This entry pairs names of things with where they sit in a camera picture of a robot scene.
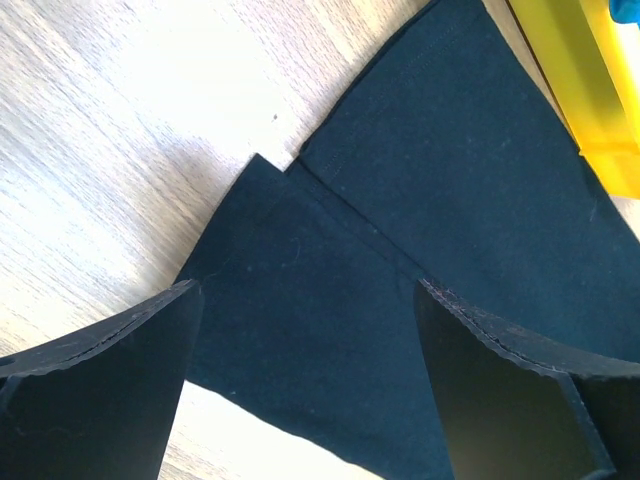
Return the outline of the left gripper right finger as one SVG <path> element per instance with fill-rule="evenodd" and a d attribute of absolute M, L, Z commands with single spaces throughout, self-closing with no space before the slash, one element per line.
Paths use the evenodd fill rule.
<path fill-rule="evenodd" d="M 416 323 L 458 479 L 635 479 L 639 367 L 420 281 Z"/>

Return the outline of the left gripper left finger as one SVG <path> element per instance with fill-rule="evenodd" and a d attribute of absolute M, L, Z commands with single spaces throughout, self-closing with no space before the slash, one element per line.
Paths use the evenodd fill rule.
<path fill-rule="evenodd" d="M 2 478 L 157 478 L 203 305 L 182 281 L 2 357 Z"/>

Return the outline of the black t-shirt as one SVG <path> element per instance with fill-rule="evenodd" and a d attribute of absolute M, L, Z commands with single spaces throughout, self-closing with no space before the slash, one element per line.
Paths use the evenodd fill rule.
<path fill-rule="evenodd" d="M 479 1 L 433 1 L 280 171 L 255 156 L 180 272 L 187 377 L 387 479 L 448 479 L 413 291 L 639 358 L 639 243 Z"/>

